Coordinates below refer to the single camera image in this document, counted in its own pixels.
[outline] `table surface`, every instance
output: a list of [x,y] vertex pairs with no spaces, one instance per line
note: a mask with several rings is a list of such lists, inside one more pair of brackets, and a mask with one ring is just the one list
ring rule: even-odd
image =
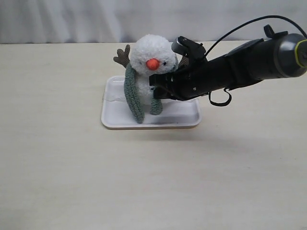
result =
[[307,75],[202,97],[193,129],[108,130],[124,47],[0,46],[1,230],[306,230]]

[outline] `wire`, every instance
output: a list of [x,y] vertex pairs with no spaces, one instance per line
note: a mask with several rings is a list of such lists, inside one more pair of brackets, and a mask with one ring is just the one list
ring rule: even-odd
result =
[[295,23],[294,21],[286,18],[286,17],[283,17],[283,16],[280,16],[280,15],[267,15],[267,16],[263,16],[263,17],[259,17],[259,18],[256,18],[256,19],[253,19],[253,20],[250,20],[240,26],[238,26],[237,28],[233,29],[232,31],[229,31],[228,33],[226,33],[224,36],[222,36],[220,39],[218,39],[211,47],[210,49],[206,52],[205,54],[205,57],[210,53],[210,51],[218,44],[220,43],[224,38],[226,38],[227,36],[229,36],[230,34],[232,34],[233,32],[241,29],[242,27],[248,25],[248,24],[251,24],[251,23],[254,23],[254,22],[257,22],[257,21],[260,21],[260,20],[263,20],[263,19],[269,19],[269,18],[277,18],[277,19],[283,19],[289,23],[291,23],[292,25],[294,25],[301,33],[302,35],[307,39],[307,34],[306,32],[297,24]]

